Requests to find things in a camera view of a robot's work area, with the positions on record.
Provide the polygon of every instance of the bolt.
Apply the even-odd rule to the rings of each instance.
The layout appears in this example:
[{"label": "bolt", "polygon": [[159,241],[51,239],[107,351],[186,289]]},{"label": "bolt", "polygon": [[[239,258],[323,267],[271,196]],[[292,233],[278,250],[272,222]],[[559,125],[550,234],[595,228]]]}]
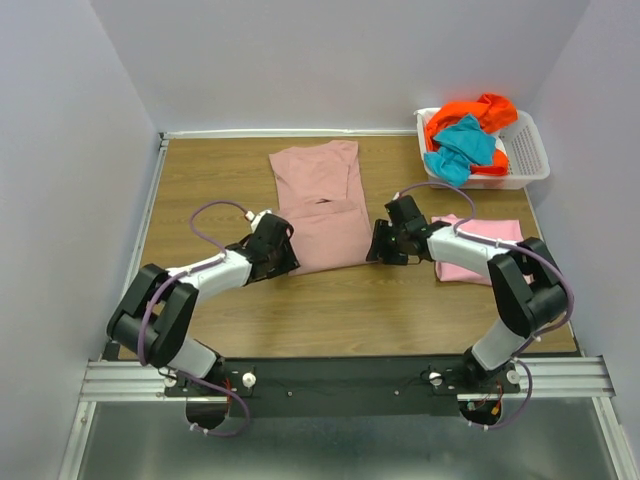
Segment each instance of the bolt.
[{"label": "bolt", "polygon": [[513,385],[518,385],[520,383],[520,374],[515,370],[509,370],[507,372],[507,381]]},{"label": "bolt", "polygon": [[440,375],[438,372],[431,372],[429,374],[429,382],[431,382],[431,385],[433,385],[434,387],[442,385],[442,375]]}]

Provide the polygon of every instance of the light pink cloth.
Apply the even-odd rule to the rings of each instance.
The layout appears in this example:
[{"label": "light pink cloth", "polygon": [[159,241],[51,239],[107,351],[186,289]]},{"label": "light pink cloth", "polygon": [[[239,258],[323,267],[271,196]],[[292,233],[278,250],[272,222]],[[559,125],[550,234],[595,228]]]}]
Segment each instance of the light pink cloth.
[{"label": "light pink cloth", "polygon": [[[455,215],[446,217],[431,217],[431,221],[442,220],[454,225],[460,220]],[[502,240],[513,240],[521,242],[522,232],[518,220],[471,220],[460,229],[467,233],[475,233],[489,238],[501,238]],[[436,277],[441,282],[469,282],[481,285],[491,285],[491,280],[466,268],[452,265],[450,263],[436,262]]]},{"label": "light pink cloth", "polygon": [[290,275],[366,263],[371,225],[360,180],[358,142],[334,140],[269,155],[279,215],[294,228],[300,267]]}]

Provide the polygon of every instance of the white wall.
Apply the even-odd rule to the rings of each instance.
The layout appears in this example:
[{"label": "white wall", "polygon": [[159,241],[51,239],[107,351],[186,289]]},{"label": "white wall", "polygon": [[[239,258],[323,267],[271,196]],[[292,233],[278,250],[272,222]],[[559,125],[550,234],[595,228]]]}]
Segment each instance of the white wall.
[{"label": "white wall", "polygon": [[639,18],[635,0],[592,1],[531,109],[553,176],[530,189],[545,237],[576,290],[576,335],[589,354],[604,354],[636,455]]},{"label": "white wall", "polygon": [[161,131],[415,128],[533,100],[588,0],[92,0]]},{"label": "white wall", "polygon": [[57,478],[157,134],[86,0],[0,2],[0,478]]}]

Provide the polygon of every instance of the white laundry basket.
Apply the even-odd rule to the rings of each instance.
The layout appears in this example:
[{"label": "white laundry basket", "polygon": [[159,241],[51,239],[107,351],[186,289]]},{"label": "white laundry basket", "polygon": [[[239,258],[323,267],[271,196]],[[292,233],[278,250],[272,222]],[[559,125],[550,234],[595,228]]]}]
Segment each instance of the white laundry basket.
[{"label": "white laundry basket", "polygon": [[[423,108],[415,112],[418,119],[420,161],[429,178],[434,181],[441,181],[441,179],[424,163],[424,154],[427,152],[424,126],[438,110],[440,108]],[[472,174],[460,188],[518,190],[524,188],[529,182],[542,180],[549,176],[549,159],[531,115],[518,110],[518,120],[500,130],[498,138],[504,143],[504,151],[509,157],[509,173],[501,177]]]}]

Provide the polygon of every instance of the wooden tabletop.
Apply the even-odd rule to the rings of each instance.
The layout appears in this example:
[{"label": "wooden tabletop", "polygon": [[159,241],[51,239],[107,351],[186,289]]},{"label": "wooden tabletop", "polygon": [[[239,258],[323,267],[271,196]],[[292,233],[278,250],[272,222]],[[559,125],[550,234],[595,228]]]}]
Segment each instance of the wooden tabletop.
[{"label": "wooden tabletop", "polygon": [[[350,137],[360,145],[360,167],[371,224],[387,218],[393,194],[425,181],[418,142],[410,136]],[[277,209],[268,154],[323,138],[171,140],[153,207],[142,265],[188,265],[215,255],[193,235],[191,213],[214,199],[231,199],[254,212]],[[426,217],[469,207],[455,192],[420,188],[412,193]],[[478,218],[518,219],[524,237],[537,236],[525,192],[471,191]],[[230,206],[203,212],[200,229],[225,244],[240,240],[248,224]],[[359,267],[282,276],[225,292],[196,309],[190,333],[227,357],[461,353],[497,318],[490,287],[440,283],[429,263]],[[530,351],[568,352],[576,346],[567,327]]]}]

